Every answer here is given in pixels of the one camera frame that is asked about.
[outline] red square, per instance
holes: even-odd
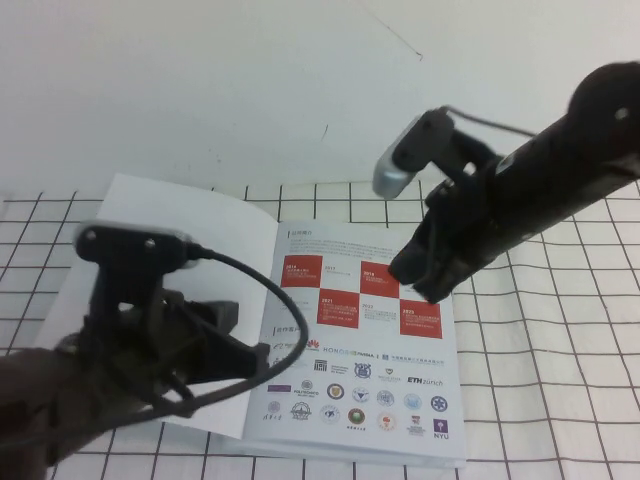
[[[360,293],[378,297],[399,298],[400,284],[388,271],[389,265],[362,262],[360,267]]]
[[[282,268],[282,287],[320,288],[322,256],[287,255]]]
[[[400,335],[442,338],[440,305],[400,300]]]
[[[318,324],[358,328],[360,295],[340,290],[320,289]]]

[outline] wire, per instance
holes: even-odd
[[[484,118],[476,117],[474,115],[469,115],[468,113],[463,112],[462,110],[458,110],[451,105],[445,105],[444,108],[454,115],[457,115],[460,118],[464,118],[465,120],[469,120],[470,122],[475,122],[480,125],[484,125],[486,127],[497,128],[498,130],[504,130],[506,132],[516,133],[518,135],[523,135],[525,137],[533,138],[537,135],[537,133],[530,132],[528,130],[524,130],[518,127],[512,127],[509,125],[505,125],[504,123],[493,122],[491,120],[485,120]]]
[[[182,400],[175,403],[172,402],[171,405],[163,405],[155,409],[142,410],[136,413],[130,413],[115,418],[96,420],[90,425],[58,428],[56,430],[39,434],[16,435],[0,444],[0,451],[13,450],[40,443],[60,442],[62,440],[67,440],[69,437],[73,436],[88,436],[100,434],[114,428],[133,425],[135,423],[147,422],[150,420],[156,420],[158,418],[166,417],[169,415],[190,414],[199,408],[206,407],[223,400],[227,400],[236,395],[240,395],[241,393],[247,392],[252,388],[257,387],[258,385],[271,380],[272,378],[284,372],[298,358],[300,358],[300,355],[302,355],[302,352],[304,352],[307,341],[309,340],[309,326],[307,325],[307,321],[305,320],[304,315],[302,315],[302,312],[300,311],[298,306],[294,303],[291,297],[289,297],[289,295],[285,293],[284,290],[282,290],[278,285],[276,285],[269,278],[265,277],[257,270],[234,258],[223,255],[222,253],[203,248],[202,246],[197,244],[189,245],[189,253],[191,256],[191,260],[197,260],[200,258],[206,260],[215,260],[229,265],[230,267],[233,267],[237,270],[240,270],[242,273],[260,282],[276,297],[278,297],[282,301],[282,303],[284,303],[289,312],[291,312],[291,315],[293,316],[296,324],[300,328],[300,336],[298,338],[298,342],[293,347],[293,350],[291,350],[289,355],[283,358],[280,362],[269,367],[269,369],[267,369],[262,374],[256,375],[255,377],[247,378],[241,382],[230,385],[221,390],[205,393],[193,399]]]

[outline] grid tablecloth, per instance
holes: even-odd
[[[394,201],[368,183],[221,188],[278,220],[405,232],[433,187]],[[0,353],[28,347],[101,201],[82,191],[0,207]],[[640,188],[611,195],[500,256],[454,295],[469,462],[428,470],[216,454],[208,433],[152,422],[108,432],[50,470],[56,480],[640,478]]]

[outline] white background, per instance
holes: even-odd
[[[544,128],[637,56],[638,18],[632,0],[4,0],[0,193],[106,191],[116,171],[366,180],[427,108]]]

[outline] booklet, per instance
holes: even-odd
[[[216,434],[227,453],[460,466],[464,423],[453,308],[399,285],[387,266],[408,238],[381,228],[316,221],[278,223],[225,195],[116,176],[100,220],[166,227],[232,256],[279,284],[310,326],[306,351],[251,392],[165,421]],[[77,259],[36,345],[77,331],[97,266]],[[216,262],[165,277],[196,301],[240,304],[232,335],[271,345],[270,363],[293,348],[298,329],[257,282]],[[193,388],[195,394],[236,381]]]

